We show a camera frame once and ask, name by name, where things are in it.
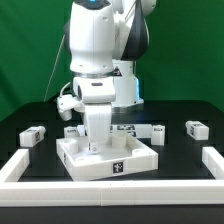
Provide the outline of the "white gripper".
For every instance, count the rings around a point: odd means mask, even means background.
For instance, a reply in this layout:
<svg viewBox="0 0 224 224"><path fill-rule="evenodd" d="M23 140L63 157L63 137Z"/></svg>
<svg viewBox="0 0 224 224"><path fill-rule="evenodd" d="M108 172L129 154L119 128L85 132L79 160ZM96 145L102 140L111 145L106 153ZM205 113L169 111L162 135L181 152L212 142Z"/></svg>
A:
<svg viewBox="0 0 224 224"><path fill-rule="evenodd" d="M116 93L112 77L73 79L73 91L84 106L84 126L89 138L90 151L97 154L100 146L109 138L112 103Z"/></svg>

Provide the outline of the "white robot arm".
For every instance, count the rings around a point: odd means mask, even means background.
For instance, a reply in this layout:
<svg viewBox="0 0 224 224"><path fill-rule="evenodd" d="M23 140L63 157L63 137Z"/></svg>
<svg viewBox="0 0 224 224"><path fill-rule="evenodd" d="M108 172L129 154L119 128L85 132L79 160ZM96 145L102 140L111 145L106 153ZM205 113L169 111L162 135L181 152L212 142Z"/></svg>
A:
<svg viewBox="0 0 224 224"><path fill-rule="evenodd" d="M145 17L157 0L74 0L68 23L73 92L84 107L89 150L110 133L116 99L113 62L135 61L149 46Z"/></svg>

